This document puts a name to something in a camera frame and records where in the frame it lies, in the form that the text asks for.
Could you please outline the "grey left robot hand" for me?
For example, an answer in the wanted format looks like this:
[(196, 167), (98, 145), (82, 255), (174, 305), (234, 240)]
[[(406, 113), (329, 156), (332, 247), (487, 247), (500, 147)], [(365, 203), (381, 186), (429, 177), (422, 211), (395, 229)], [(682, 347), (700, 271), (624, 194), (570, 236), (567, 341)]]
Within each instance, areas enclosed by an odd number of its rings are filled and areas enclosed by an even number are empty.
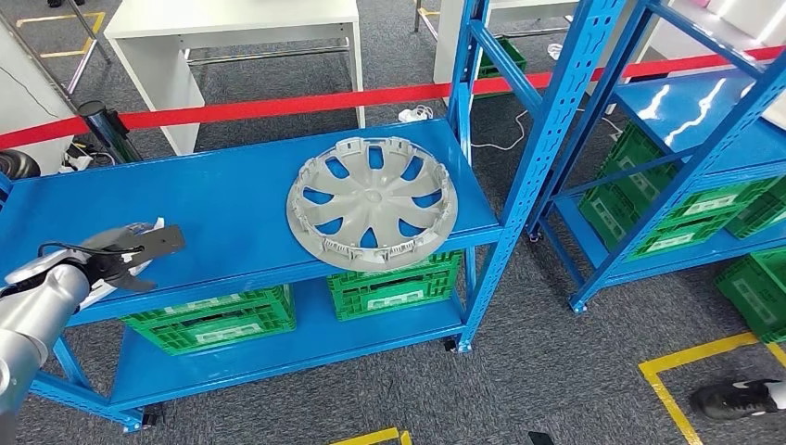
[(154, 230), (149, 222), (136, 222), (121, 228), (109, 229), (82, 243), (84, 248), (96, 250), (88, 260), (91, 281), (103, 287), (147, 292), (155, 287), (152, 281), (137, 275), (151, 262), (145, 253), (146, 234)]

